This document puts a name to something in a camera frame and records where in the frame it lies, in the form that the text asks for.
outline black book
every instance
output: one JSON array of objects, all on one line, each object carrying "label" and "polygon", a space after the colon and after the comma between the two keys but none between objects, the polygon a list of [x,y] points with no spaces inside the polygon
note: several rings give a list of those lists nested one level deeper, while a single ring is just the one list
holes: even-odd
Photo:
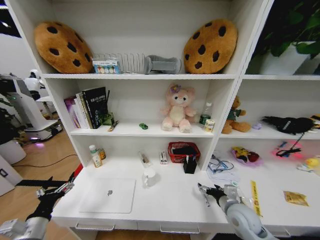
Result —
[{"label": "black book", "polygon": [[108,113],[106,87],[90,88],[82,91],[93,129],[101,126]]}]

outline wooden floor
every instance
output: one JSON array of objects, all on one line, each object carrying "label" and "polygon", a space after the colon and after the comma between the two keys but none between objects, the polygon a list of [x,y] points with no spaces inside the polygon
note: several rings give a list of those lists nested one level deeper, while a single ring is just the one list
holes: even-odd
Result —
[{"label": "wooden floor", "polygon": [[[60,132],[52,139],[26,145],[23,147],[26,157],[15,165],[50,165],[68,155],[75,154],[75,150],[65,131]],[[53,176],[54,180],[66,181],[70,174],[80,164],[77,156],[70,156],[65,160],[42,168],[15,167],[16,171],[28,180],[47,180]],[[36,189],[39,187],[17,186],[14,190],[0,196],[0,224],[11,219],[24,221],[37,207],[39,201]],[[189,240],[189,235],[162,234],[157,231],[115,230],[99,232],[97,240]],[[46,240],[76,240],[67,228],[57,226],[50,221],[47,227]]]}]

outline book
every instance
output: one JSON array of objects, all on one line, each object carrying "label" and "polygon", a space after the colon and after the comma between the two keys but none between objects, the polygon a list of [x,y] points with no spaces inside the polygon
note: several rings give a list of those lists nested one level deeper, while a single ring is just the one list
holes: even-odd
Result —
[{"label": "book", "polygon": [[82,91],[93,129],[102,125],[108,113],[106,87],[85,89]]},{"label": "book", "polygon": [[85,119],[86,119],[86,121],[88,123],[89,129],[93,129],[94,127],[92,126],[92,123],[91,123],[91,120],[90,120],[90,116],[89,116],[86,100],[84,98],[84,94],[82,92],[80,92],[78,94],[79,94],[79,98],[80,98],[81,103],[82,103],[82,107],[83,107],[84,114],[85,114]]},{"label": "book", "polygon": [[77,97],[74,98],[74,103],[75,103],[75,105],[72,105],[72,106],[74,108],[74,112],[75,112],[76,118],[79,121],[80,127],[82,129],[86,129],[87,125],[86,125],[84,116],[82,115],[82,112],[81,112],[80,105],[79,105]]},{"label": "book", "polygon": [[76,99],[78,100],[80,111],[82,113],[85,126],[87,129],[91,129],[90,124],[88,122],[89,115],[88,115],[88,111],[87,111],[87,106],[85,104],[84,95],[82,92],[79,92],[75,96],[76,96]]},{"label": "book", "polygon": [[75,105],[75,96],[72,96],[72,97],[68,97],[64,100],[64,104],[66,106],[66,109],[71,117],[71,120],[72,120],[72,123],[74,125],[75,128],[80,128],[80,124],[79,124],[79,121],[77,119],[77,116],[76,116],[76,112],[75,112],[75,109],[73,107],[73,105]]}]

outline eyeglasses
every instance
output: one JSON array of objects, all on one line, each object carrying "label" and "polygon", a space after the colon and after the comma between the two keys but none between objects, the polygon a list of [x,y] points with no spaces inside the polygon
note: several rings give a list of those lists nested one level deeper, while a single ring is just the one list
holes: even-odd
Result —
[{"label": "eyeglasses", "polygon": [[234,167],[235,166],[231,162],[225,161],[225,160],[220,160],[214,154],[212,154],[210,162],[209,162],[209,168],[211,169],[211,171],[214,174],[217,172],[221,173],[223,171],[231,170]]}]

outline yellow paper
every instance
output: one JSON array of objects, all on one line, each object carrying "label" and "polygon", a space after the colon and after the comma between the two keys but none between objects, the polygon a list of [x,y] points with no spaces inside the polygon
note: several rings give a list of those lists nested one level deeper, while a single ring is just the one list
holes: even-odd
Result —
[{"label": "yellow paper", "polygon": [[309,207],[306,201],[306,198],[307,198],[306,195],[303,195],[297,192],[292,192],[292,191],[283,191],[283,193],[284,193],[284,198],[288,203]]},{"label": "yellow paper", "polygon": [[261,211],[260,211],[260,205],[259,205],[259,199],[258,199],[258,189],[257,189],[257,184],[255,181],[251,180],[251,192],[252,192],[252,198],[253,198],[253,210],[258,216],[261,216]]}]

